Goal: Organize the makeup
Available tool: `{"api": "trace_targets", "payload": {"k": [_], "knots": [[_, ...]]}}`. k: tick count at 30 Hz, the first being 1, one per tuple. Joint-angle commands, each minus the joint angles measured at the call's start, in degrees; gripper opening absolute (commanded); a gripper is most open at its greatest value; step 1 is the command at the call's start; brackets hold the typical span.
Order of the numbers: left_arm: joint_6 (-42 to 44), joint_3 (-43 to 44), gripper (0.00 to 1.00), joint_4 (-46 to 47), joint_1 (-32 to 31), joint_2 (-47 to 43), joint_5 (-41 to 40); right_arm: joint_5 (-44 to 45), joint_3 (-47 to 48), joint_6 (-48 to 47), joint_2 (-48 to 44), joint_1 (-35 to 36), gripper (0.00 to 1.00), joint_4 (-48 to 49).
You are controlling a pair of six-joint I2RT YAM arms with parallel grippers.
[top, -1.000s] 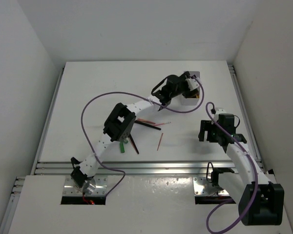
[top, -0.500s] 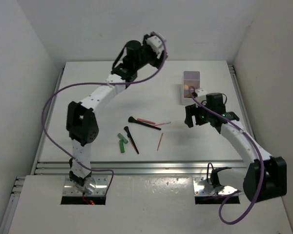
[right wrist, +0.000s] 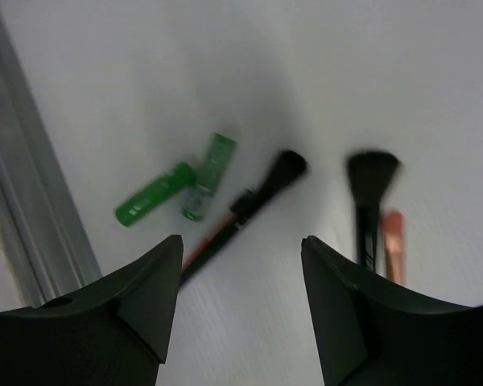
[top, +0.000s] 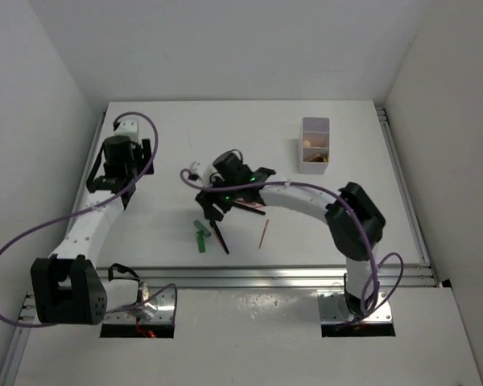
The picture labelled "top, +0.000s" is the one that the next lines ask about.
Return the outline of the large black makeup brush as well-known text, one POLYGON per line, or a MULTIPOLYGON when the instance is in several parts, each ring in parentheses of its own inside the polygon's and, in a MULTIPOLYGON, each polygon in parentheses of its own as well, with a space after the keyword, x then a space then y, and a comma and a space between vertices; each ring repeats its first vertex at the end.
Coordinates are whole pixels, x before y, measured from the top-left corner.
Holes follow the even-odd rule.
POLYGON ((257 214, 257 215, 260 215, 260 216, 264 216, 266 214, 263 210, 260 210, 260 209, 257 209, 255 207, 251 207, 251 206, 245 205, 243 203, 239 203, 239 202, 233 202, 233 207, 240 209, 240 210, 243 210, 243 211, 248 211, 250 213, 254 213, 254 214, 257 214))

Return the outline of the rose gold lipstick tube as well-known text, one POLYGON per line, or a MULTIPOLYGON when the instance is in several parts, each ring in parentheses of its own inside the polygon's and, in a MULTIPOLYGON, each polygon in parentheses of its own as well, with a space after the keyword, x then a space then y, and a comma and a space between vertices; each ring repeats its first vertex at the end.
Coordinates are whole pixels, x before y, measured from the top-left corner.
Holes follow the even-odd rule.
POLYGON ((304 162, 321 162, 328 163, 328 155, 322 153, 312 154, 303 159, 304 162))

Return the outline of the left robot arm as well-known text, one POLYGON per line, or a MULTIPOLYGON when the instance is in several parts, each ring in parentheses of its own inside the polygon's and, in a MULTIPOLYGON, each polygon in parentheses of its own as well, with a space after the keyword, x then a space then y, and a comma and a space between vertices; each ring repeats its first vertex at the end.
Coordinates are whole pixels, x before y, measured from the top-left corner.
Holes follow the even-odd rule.
POLYGON ((106 138, 86 179, 85 209, 48 258, 31 266, 35 308, 43 324, 97 325, 106 313, 138 308, 139 277, 102 281, 96 271, 101 247, 134 195, 134 181, 153 174, 151 142, 131 135, 106 138))

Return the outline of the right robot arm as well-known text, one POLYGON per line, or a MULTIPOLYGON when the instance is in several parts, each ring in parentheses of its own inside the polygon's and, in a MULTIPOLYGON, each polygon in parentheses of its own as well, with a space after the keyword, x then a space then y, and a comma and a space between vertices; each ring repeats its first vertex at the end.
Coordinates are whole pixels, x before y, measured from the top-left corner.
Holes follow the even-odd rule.
POLYGON ((196 201, 212 226, 222 221, 238 200, 286 208, 326 224, 337 250, 345 257, 348 311, 363 318, 375 306, 379 283, 374 247, 382 239, 386 220, 359 184, 349 182, 332 192, 294 182, 273 169, 251 170, 232 150, 211 164, 193 162, 184 177, 199 184, 196 201))

